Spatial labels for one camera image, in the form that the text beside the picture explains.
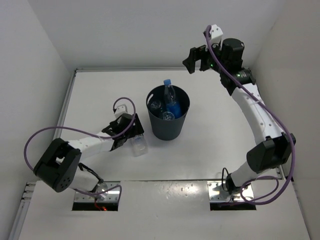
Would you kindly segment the clear bottle white grey label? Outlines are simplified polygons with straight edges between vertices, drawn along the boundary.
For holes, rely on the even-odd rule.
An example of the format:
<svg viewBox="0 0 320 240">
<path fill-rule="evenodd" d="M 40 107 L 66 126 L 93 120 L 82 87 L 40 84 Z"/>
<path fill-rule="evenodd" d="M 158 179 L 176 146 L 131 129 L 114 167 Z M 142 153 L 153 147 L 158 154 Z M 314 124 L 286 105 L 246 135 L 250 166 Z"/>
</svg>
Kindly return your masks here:
<svg viewBox="0 0 320 240">
<path fill-rule="evenodd" d="M 132 145 L 133 155 L 135 157 L 145 155 L 148 153 L 148 145 L 143 134 L 134 136 L 131 139 L 131 145 Z"/>
</svg>

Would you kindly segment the blue label bottle white cap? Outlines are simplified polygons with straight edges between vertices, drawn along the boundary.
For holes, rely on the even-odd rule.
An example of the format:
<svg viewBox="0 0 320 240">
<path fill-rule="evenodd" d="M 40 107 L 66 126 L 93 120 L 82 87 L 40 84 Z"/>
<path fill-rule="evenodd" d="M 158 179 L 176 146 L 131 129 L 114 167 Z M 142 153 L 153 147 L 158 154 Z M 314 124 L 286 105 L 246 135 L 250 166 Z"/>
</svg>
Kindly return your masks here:
<svg viewBox="0 0 320 240">
<path fill-rule="evenodd" d="M 161 114 L 161 113 L 163 113 L 165 111 L 164 104 L 159 99 L 150 100 L 150 102 L 148 103 L 148 109 L 154 115 Z"/>
</svg>

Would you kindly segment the clear crushed bottle blue cap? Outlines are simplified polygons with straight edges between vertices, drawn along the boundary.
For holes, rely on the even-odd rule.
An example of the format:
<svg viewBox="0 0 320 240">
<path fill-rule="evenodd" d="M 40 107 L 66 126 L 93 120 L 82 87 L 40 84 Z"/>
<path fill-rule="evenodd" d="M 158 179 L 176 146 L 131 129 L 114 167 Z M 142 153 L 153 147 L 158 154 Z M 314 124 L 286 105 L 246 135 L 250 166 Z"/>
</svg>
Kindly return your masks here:
<svg viewBox="0 0 320 240">
<path fill-rule="evenodd" d="M 175 115 L 170 111 L 165 111 L 161 114 L 161 118 L 165 121 L 173 121 L 175 120 Z"/>
</svg>

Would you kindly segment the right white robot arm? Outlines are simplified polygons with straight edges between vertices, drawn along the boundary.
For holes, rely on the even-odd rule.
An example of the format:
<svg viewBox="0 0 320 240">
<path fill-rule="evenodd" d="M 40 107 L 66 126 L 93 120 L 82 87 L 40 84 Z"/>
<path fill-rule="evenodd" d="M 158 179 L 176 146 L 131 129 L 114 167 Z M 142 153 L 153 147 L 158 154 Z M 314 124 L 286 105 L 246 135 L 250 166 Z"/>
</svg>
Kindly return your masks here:
<svg viewBox="0 0 320 240">
<path fill-rule="evenodd" d="M 205 45 L 191 48 L 182 62 L 190 74 L 195 72 L 197 61 L 200 61 L 200 71 L 212 69 L 219 73 L 221 84 L 241 108 L 252 130 L 256 146 L 247 152 L 245 163 L 227 175 L 225 187 L 229 194 L 240 191 L 243 184 L 263 172 L 285 164 L 292 153 L 291 146 L 296 143 L 295 136 L 287 135 L 262 107 L 264 102 L 256 79 L 250 69 L 242 66 L 244 49 L 243 42 L 236 38 L 212 45 L 216 58 L 232 77 L 221 70 Z"/>
</svg>

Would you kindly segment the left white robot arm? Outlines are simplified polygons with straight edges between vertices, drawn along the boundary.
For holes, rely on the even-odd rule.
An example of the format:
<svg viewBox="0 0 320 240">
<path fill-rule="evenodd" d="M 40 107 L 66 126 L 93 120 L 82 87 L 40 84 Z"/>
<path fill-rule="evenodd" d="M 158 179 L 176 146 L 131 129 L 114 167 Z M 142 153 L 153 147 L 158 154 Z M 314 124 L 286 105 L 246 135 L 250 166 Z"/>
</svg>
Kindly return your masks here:
<svg viewBox="0 0 320 240">
<path fill-rule="evenodd" d="M 144 129 L 137 114 L 123 113 L 101 132 L 78 140 L 54 139 L 33 168 L 33 173 L 55 192 L 68 188 L 97 196 L 103 179 L 83 163 L 92 156 L 114 151 Z"/>
</svg>

